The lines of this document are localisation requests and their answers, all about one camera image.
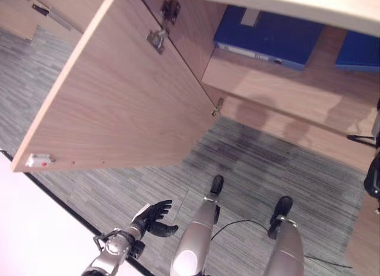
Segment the magnetic door catch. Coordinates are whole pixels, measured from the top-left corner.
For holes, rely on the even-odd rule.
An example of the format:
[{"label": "magnetic door catch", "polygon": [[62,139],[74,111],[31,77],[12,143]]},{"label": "magnetic door catch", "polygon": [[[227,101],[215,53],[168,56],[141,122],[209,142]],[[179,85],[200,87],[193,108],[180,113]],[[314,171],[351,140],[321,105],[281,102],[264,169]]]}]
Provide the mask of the magnetic door catch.
[{"label": "magnetic door catch", "polygon": [[29,167],[48,167],[54,162],[54,158],[50,156],[50,154],[45,153],[32,153],[29,155],[26,166]]}]

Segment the white floor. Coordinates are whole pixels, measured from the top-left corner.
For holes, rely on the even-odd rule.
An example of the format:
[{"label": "white floor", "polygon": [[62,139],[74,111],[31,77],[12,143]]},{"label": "white floor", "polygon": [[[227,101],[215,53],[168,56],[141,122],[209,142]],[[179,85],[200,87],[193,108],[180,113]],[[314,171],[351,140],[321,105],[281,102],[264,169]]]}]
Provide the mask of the white floor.
[{"label": "white floor", "polygon": [[[0,275],[80,276],[99,255],[93,234],[0,153]],[[118,276],[141,274],[127,262]]]}]

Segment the blue binder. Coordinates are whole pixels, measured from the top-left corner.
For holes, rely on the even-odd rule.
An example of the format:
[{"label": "blue binder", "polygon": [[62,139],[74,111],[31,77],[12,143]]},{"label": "blue binder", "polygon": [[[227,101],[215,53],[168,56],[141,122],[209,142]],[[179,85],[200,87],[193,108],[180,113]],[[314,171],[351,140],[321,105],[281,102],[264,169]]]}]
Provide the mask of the blue binder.
[{"label": "blue binder", "polygon": [[380,38],[348,31],[335,65],[343,70],[380,72]]},{"label": "blue binder", "polygon": [[257,11],[252,25],[242,23],[246,8],[229,5],[214,37],[221,49],[303,70],[323,24]]}]

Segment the gray carpet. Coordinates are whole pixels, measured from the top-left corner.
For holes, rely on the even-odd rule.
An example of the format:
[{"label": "gray carpet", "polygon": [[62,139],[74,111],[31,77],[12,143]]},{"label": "gray carpet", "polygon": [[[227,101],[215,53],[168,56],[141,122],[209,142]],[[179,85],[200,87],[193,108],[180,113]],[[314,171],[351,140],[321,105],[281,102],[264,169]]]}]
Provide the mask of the gray carpet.
[{"label": "gray carpet", "polygon": [[[0,147],[12,155],[71,50],[40,28],[32,42],[0,32]],[[360,209],[364,175],[227,118],[220,118],[175,166],[35,176],[103,232],[127,226],[146,202],[173,199],[166,222],[178,224],[179,231],[168,239],[147,234],[147,248],[139,259],[159,276],[169,274],[180,235],[215,174],[226,181],[214,231],[246,218],[268,227],[279,197],[290,195],[290,217],[299,224],[305,254],[345,263],[342,257]],[[206,273],[262,275],[273,244],[253,224],[232,225],[213,241]],[[307,259],[305,275],[355,274]]]}]

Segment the white label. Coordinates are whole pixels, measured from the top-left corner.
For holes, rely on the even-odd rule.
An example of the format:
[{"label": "white label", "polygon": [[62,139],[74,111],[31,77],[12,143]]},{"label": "white label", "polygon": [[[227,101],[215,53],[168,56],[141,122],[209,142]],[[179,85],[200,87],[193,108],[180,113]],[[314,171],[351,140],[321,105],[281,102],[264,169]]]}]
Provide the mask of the white label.
[{"label": "white label", "polygon": [[247,8],[244,12],[242,21],[240,22],[241,25],[253,27],[256,24],[257,18],[259,17],[259,13],[260,10]]},{"label": "white label", "polygon": [[250,58],[261,59],[262,61],[269,61],[269,56],[263,55],[263,54],[258,53],[258,52],[253,52],[253,51],[247,50],[247,49],[241,49],[241,48],[236,47],[236,46],[229,46],[229,45],[226,45],[224,43],[218,43],[218,46],[220,49],[225,49],[225,50],[228,50],[230,52],[238,53],[240,55],[249,56]]}]

